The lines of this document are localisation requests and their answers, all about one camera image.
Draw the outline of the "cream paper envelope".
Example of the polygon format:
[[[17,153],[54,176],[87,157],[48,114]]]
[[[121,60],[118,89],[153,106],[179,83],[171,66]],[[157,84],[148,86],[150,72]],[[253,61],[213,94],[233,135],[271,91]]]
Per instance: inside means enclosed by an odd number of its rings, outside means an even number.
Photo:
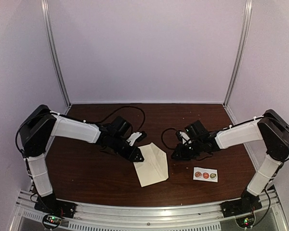
[[[154,143],[139,147],[143,162],[135,162],[134,167],[141,187],[166,181],[169,178],[167,154]]]

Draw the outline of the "sticker sheet with three seals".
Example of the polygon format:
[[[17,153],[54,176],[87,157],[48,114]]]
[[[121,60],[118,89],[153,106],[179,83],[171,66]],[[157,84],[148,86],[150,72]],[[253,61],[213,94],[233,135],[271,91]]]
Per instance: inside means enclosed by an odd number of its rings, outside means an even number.
[[[193,180],[218,182],[218,171],[216,169],[194,167]]]

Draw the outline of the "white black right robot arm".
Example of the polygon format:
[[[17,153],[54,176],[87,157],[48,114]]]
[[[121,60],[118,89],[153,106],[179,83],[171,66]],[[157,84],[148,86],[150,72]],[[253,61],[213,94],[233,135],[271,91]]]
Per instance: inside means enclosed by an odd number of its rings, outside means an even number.
[[[289,124],[273,109],[220,130],[207,130],[197,120],[183,131],[177,131],[176,136],[179,143],[173,149],[171,158],[177,161],[196,159],[202,153],[212,155],[237,145],[262,145],[263,161],[237,202],[237,208],[244,213],[255,206],[259,195],[289,161]]]

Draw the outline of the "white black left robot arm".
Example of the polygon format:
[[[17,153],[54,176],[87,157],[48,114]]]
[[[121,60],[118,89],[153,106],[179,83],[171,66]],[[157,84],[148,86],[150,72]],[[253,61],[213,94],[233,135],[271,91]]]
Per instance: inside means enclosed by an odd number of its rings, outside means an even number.
[[[132,124],[121,116],[111,122],[88,121],[39,105],[15,135],[16,148],[38,196],[35,208],[54,214],[67,207],[57,199],[49,177],[46,164],[51,154],[63,160],[63,153],[70,147],[94,145],[102,152],[109,149],[132,163],[140,163],[145,158],[136,144],[146,137],[145,131],[133,130]]]

